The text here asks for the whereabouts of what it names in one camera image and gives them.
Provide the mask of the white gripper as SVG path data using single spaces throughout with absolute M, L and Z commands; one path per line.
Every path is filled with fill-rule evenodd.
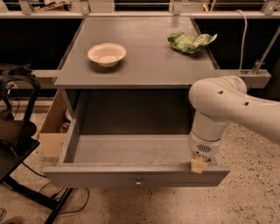
M 213 160 L 221 146 L 221 140 L 207 141 L 199 138 L 193 132 L 189 136 L 191 158 L 191 171 L 201 174 L 207 167 L 207 160 Z

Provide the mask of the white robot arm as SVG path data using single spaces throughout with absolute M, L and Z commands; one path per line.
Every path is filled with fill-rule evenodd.
M 241 78 L 229 75 L 198 80 L 188 97 L 195 108 L 189 140 L 192 172 L 201 174 L 208 167 L 231 122 L 280 144 L 280 102 L 248 95 Z

